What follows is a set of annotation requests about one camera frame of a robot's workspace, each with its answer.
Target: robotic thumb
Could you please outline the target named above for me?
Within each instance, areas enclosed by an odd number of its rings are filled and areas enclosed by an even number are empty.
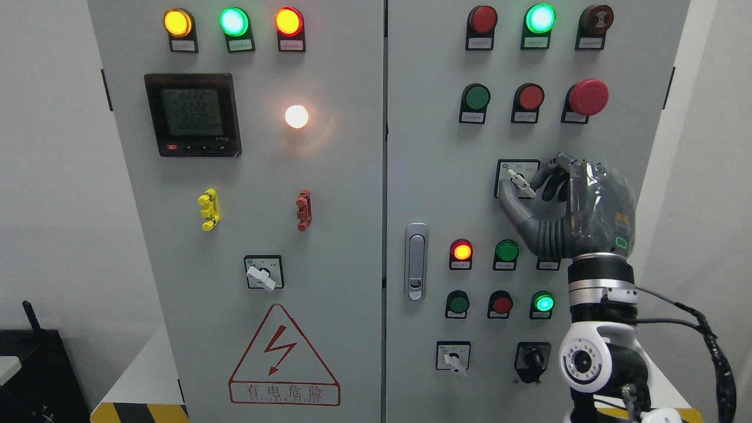
[[[507,178],[499,179],[499,204],[527,248],[541,260],[561,260],[571,249],[572,228],[568,219],[542,221],[518,198],[517,188]]]

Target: lightning bolt symbol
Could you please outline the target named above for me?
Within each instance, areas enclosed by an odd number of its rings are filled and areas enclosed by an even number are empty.
[[[272,345],[274,345],[274,343],[277,342],[277,339],[280,339],[280,336],[282,336],[282,333],[284,333],[285,329],[287,329],[287,326],[280,325],[279,328],[277,329],[277,332],[271,338],[271,341],[269,341],[269,345],[267,345],[266,349],[264,350],[264,353],[267,353],[267,352],[272,352],[272,351],[277,351],[277,350],[280,350],[280,349],[287,348],[287,351],[285,351],[285,353],[282,355],[282,358],[280,358],[280,360],[277,362],[277,364],[275,364],[272,367],[269,367],[269,376],[275,374],[279,370],[279,368],[277,368],[277,366],[279,366],[280,363],[282,362],[282,360],[284,360],[284,358],[287,357],[287,355],[290,353],[290,351],[292,351],[293,348],[295,348],[295,345],[298,345],[297,342],[293,342],[292,344],[280,345],[278,347],[272,347]]]

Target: robotic arm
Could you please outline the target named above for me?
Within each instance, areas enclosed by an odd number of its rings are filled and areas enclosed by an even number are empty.
[[[593,395],[598,394],[624,399],[632,423],[681,423],[675,409],[650,408],[647,355],[635,324],[625,323],[637,318],[637,290],[626,262],[635,234],[635,200],[626,180],[600,163],[559,153],[529,184],[533,190],[545,184],[544,201],[566,201],[564,217],[544,221],[518,199],[518,178],[500,177],[497,193],[514,229],[541,259],[573,259],[572,325],[557,359],[575,403],[564,422],[618,421],[596,411]]]

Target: white switch knob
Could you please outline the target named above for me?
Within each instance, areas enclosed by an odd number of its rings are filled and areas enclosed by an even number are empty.
[[[456,354],[444,354],[444,362],[449,367],[449,370],[455,373],[461,373],[463,376],[467,376],[467,370],[465,365],[459,360],[459,356]]]
[[[277,282],[269,277],[269,272],[266,270],[258,270],[251,266],[245,275],[250,279],[251,283],[256,283],[257,286],[264,288],[268,292],[272,292],[277,287]]]

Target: red push button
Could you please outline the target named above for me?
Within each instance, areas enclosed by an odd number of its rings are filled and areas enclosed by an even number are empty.
[[[534,84],[522,88],[518,91],[517,103],[525,110],[535,110],[541,107],[541,104],[543,104],[543,89]]]
[[[603,35],[614,24],[614,11],[607,5],[590,6],[580,15],[580,25],[588,34]]]
[[[512,300],[506,297],[497,298],[493,302],[493,311],[500,315],[505,315],[509,313],[510,310],[512,310]]]
[[[496,28],[498,19],[496,9],[490,6],[476,6],[468,16],[468,24],[476,34],[485,35]]]
[[[595,78],[580,81],[569,93],[569,106],[582,116],[599,113],[608,103],[608,86]]]

